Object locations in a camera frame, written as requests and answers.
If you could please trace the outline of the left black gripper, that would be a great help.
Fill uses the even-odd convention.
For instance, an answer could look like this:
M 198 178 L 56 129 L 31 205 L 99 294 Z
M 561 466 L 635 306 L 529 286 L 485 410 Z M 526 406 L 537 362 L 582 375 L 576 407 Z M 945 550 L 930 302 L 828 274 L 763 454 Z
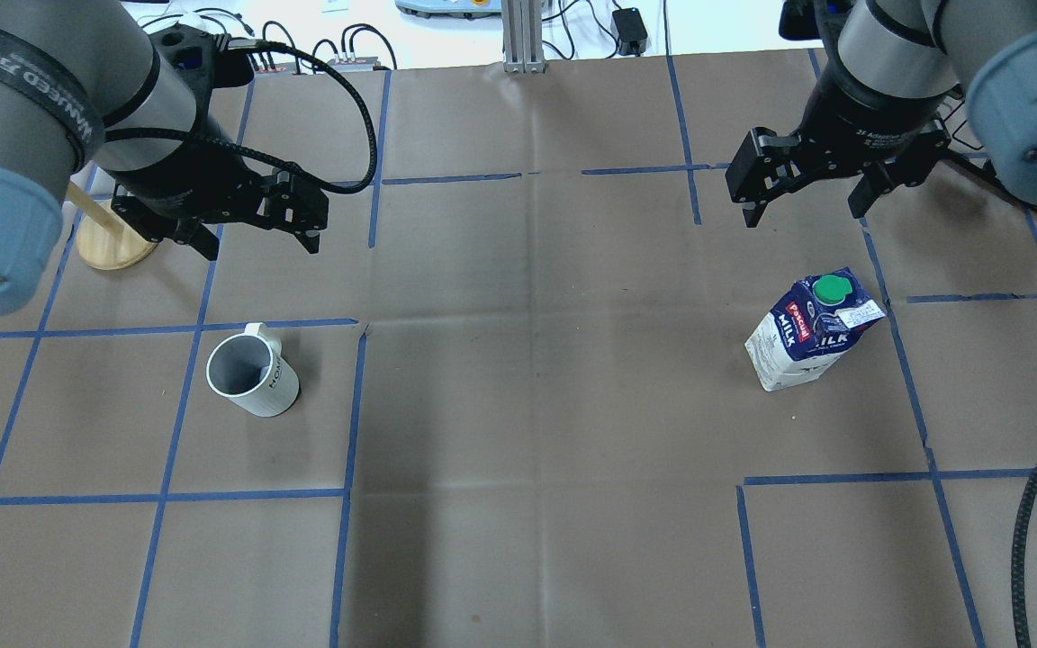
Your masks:
M 252 171 L 242 152 L 220 135 L 116 140 L 110 145 L 110 176 L 128 193 L 114 197 L 112 209 L 144 240 L 172 240 L 206 261 L 217 261 L 220 250 L 206 224 L 281 230 L 309 254 L 320 253 L 329 197 L 291 172 Z

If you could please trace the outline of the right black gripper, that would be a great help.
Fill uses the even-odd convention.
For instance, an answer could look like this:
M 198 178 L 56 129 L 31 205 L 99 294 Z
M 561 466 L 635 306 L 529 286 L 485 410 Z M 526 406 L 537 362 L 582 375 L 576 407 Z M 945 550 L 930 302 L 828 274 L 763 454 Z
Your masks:
M 847 200 L 854 219 L 898 187 L 924 184 L 951 140 L 937 106 L 938 98 L 861 97 L 838 77 L 820 78 L 790 135 L 750 129 L 726 169 L 745 227 L 757 227 L 774 200 L 814 182 L 858 176 Z

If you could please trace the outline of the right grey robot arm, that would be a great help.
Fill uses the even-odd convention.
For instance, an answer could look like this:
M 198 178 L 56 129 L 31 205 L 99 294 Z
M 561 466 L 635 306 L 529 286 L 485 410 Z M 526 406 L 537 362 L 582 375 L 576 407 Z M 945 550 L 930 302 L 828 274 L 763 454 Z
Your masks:
M 750 130 L 728 166 L 746 226 L 847 177 L 860 218 L 942 161 L 1037 212 L 1037 1 L 786 1 L 779 32 L 822 41 L 826 65 L 798 126 Z

